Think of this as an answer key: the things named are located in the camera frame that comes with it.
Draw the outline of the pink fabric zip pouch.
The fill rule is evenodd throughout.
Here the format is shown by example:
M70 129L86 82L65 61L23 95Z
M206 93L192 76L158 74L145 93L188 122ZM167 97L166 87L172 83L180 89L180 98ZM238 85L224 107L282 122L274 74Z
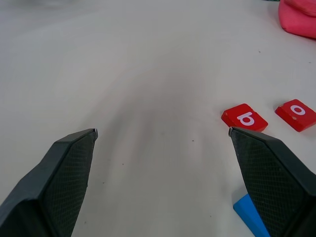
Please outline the pink fabric zip pouch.
M280 0L278 18L287 33L316 39L316 0Z

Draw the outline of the blue tile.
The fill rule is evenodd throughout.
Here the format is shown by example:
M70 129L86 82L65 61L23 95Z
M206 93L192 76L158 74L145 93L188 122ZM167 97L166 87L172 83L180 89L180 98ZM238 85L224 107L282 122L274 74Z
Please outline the blue tile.
M234 203L233 209L255 237L270 237L270 234L259 216L249 194L246 194Z

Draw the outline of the red letter tile o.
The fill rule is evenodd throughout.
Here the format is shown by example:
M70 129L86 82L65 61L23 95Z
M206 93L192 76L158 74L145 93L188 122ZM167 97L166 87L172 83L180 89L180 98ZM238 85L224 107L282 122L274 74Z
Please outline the red letter tile o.
M278 106L275 113L297 132L316 125L316 112L298 99Z

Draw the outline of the red letter b block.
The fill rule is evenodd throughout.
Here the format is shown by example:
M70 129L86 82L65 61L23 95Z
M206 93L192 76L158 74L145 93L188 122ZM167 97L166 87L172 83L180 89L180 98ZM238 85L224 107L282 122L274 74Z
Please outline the red letter b block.
M268 122L246 103L223 111L221 119L228 127L240 127L258 132L264 131L268 126Z

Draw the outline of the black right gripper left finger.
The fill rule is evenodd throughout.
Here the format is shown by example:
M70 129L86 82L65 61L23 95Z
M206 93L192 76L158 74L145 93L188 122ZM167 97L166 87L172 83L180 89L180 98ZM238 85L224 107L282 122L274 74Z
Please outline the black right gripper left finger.
M0 205L0 237L71 237L97 138L93 128L52 144Z

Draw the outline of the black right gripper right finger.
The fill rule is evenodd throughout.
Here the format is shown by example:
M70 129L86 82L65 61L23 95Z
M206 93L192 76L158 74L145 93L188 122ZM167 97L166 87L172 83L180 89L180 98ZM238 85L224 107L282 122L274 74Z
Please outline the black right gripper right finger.
M231 127L245 187L271 237L316 237L316 174L279 139Z

